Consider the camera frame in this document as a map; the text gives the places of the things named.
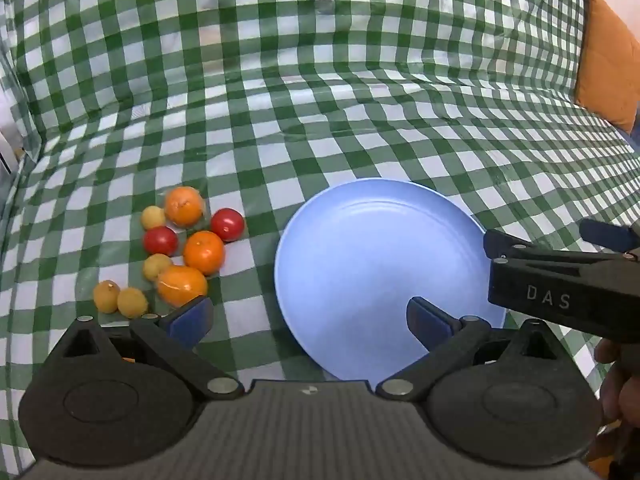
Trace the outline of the person's right hand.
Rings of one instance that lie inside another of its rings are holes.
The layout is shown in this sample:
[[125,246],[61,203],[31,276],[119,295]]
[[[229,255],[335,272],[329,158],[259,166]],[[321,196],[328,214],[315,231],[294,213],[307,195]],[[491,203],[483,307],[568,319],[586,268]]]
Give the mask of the person's right hand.
[[639,427],[639,374],[631,374],[620,365],[623,347],[601,339],[594,349],[594,359],[600,364],[610,364],[600,387],[600,401],[606,422],[623,420]]

